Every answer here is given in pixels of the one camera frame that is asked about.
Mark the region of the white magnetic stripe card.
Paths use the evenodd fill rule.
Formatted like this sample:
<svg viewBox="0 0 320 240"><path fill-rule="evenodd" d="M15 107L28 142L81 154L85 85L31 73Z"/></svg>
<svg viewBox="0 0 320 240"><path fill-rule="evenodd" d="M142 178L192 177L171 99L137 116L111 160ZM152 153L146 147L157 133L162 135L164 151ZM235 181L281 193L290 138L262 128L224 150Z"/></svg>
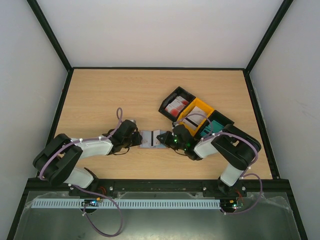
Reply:
<svg viewBox="0 0 320 240"><path fill-rule="evenodd" d="M160 134L161 134L161 131L159 129L151 132L151 146L152 147L157 147L160 145L157 138L156 138Z"/></svg>

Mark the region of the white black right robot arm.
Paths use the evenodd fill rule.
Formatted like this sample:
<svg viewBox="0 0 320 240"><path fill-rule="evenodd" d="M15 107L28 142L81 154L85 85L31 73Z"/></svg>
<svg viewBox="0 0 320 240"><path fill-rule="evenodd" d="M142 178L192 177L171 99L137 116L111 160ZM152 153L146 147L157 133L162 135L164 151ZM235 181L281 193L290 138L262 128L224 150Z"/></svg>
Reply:
<svg viewBox="0 0 320 240"><path fill-rule="evenodd" d="M217 189L224 196L235 191L237 181L258 160L262 148L258 140L232 124L200 139L193 137L184 125L177 125L172 131L159 134L156 139L174 151L182 150L193 161L217 153L222 155L228 165L218 179Z"/></svg>

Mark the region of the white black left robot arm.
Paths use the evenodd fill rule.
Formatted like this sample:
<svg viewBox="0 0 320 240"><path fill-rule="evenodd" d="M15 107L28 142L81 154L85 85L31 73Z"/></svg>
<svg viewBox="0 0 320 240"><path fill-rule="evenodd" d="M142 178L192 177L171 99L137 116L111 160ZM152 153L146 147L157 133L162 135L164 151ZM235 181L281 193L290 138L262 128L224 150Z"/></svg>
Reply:
<svg viewBox="0 0 320 240"><path fill-rule="evenodd" d="M118 123L115 129L93 138L70 138L57 135L33 160L39 179L53 187L61 184L88 188L97 177L87 168L76 167L79 160L94 156L109 156L122 149L139 146L143 137L131 120Z"/></svg>

